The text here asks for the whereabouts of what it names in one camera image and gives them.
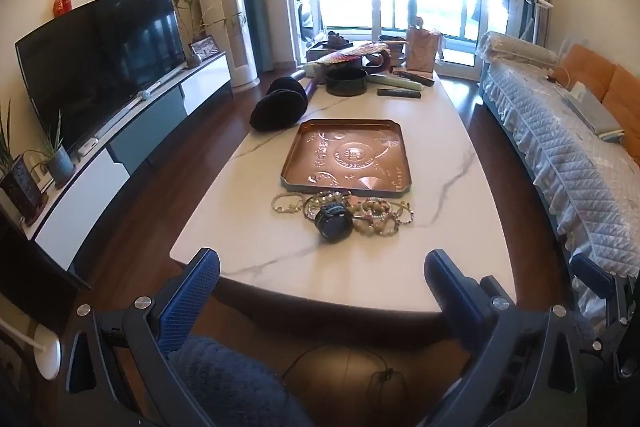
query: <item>orange cushion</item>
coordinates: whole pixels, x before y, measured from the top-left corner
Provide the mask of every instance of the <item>orange cushion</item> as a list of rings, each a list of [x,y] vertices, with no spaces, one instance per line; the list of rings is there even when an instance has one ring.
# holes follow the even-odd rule
[[[602,105],[625,130],[622,145],[640,165],[640,78],[618,66]]]
[[[576,82],[583,83],[602,102],[615,71],[613,62],[581,44],[574,44],[556,67],[554,77],[566,89],[572,89]]]

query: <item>square metal tray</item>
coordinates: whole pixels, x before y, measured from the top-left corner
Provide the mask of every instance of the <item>square metal tray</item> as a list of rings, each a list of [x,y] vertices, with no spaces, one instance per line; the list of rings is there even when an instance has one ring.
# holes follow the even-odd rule
[[[350,190],[400,198],[411,172],[400,125],[392,120],[308,120],[300,125],[280,174],[291,192]]]

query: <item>wooden floor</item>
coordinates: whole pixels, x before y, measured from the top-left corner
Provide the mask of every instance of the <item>wooden floor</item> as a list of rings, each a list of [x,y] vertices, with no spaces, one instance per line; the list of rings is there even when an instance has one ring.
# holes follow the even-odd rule
[[[105,252],[79,303],[99,310],[122,309],[153,295],[180,269],[169,251],[205,191],[249,131],[248,117],[274,73],[260,87],[238,94],[203,119],[197,131],[156,172],[105,245]],[[478,152],[489,181],[511,257],[518,305],[544,311],[562,302],[559,249],[538,195],[506,135],[479,99],[474,82],[444,80]],[[460,223],[464,232],[464,223]],[[221,343],[282,372],[302,352],[321,343],[259,328],[244,315],[209,299],[194,327]],[[382,387],[371,375],[384,369],[376,355],[399,371]],[[455,341],[412,351],[376,346],[326,345],[302,358],[286,384],[318,427],[411,426],[457,379],[466,354]],[[132,376],[136,394],[142,391]],[[55,386],[42,382],[38,413],[55,425]]]

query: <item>picture frame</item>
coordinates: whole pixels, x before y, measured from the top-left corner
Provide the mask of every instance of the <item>picture frame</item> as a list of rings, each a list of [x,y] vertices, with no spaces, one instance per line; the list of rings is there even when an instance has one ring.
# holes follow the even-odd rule
[[[216,44],[216,41],[212,36],[207,36],[199,41],[189,44],[189,48],[194,55],[198,55],[201,60],[212,57],[213,55],[220,53],[220,48]]]

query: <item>television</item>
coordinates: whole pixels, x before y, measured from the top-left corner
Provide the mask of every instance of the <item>television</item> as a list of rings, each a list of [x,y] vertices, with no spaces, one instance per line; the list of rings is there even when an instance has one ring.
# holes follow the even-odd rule
[[[140,90],[184,62],[172,0],[95,0],[16,42],[46,133],[77,150]]]

